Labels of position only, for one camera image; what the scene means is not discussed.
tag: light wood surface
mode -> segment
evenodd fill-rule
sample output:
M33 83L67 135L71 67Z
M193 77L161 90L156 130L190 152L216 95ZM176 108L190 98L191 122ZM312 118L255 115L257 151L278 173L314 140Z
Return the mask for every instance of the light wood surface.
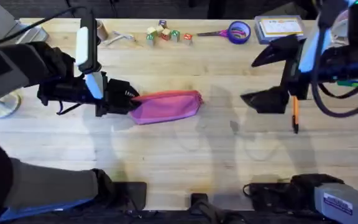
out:
M34 19L23 19L30 23ZM0 119L0 145L24 162L62 169L103 168L113 180L148 183L147 208L185 209L193 192L209 193L223 208L250 208L241 188L254 180L319 172L358 189L358 116L329 118L314 101L300 102L300 133L291 128L291 105L283 115L257 114L242 93L277 85L283 63L251 68L264 49L254 34L244 45L223 37L193 36L193 45L158 38L146 44L146 30L158 20L103 20L108 32L133 34L137 43L118 40L99 46L99 62L112 78L130 81L141 93L198 90L205 104L179 121L137 126L128 116L94 117L92 106L57 116L58 104L42 106L37 87L20 90L22 106ZM168 20L171 29L196 34L225 29L231 21ZM251 27L254 23L246 21ZM306 21L310 27L312 21ZM74 55L76 19L43 25L48 43ZM348 88L331 86L335 92ZM336 110L358 105L324 100Z

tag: pencil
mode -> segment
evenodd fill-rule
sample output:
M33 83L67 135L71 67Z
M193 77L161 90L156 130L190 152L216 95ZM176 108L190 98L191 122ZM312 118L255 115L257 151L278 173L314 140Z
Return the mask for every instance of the pencil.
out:
M292 128L295 134L298 134L299 131L299 101L296 96L292 97L293 99L293 115L292 115Z

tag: pink pouch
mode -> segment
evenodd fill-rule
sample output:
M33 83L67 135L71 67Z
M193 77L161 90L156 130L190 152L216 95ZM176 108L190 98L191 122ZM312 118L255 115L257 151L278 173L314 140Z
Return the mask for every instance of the pink pouch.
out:
M142 104L130 112L137 124L151 124L194 116L203 103L196 90L172 90L137 96Z

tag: wooden block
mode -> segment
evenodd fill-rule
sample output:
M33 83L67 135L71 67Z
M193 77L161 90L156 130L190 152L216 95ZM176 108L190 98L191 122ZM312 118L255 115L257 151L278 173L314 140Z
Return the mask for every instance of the wooden block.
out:
M161 38L164 40L170 40L171 39L171 31L169 29L164 29L162 31Z
M155 38L152 34L147 34L146 36L146 42L149 46L154 46Z
M154 37L156 37L157 36L157 30L154 27L149 27L149 28L147 28L147 34L151 34Z
M191 34L185 34L183 36L183 39L185 40L185 43L187 45L191 45L193 43L193 35L191 35Z
M157 36L161 36L161 33L162 33L162 31L164 30L164 27L162 27L161 25L159 25L157 28L156 28L156 30L157 30Z
M171 39L175 42L179 42L180 41L180 32L177 30L173 30L172 34L171 34Z
M164 20L160 20L158 22L158 25L164 27L164 29L168 28L167 21L164 21Z

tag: paper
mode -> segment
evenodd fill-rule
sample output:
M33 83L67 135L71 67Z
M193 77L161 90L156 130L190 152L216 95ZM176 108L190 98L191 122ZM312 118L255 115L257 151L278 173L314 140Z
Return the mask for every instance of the paper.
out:
M284 37L290 34L303 35L297 18L262 19L260 26L265 37Z

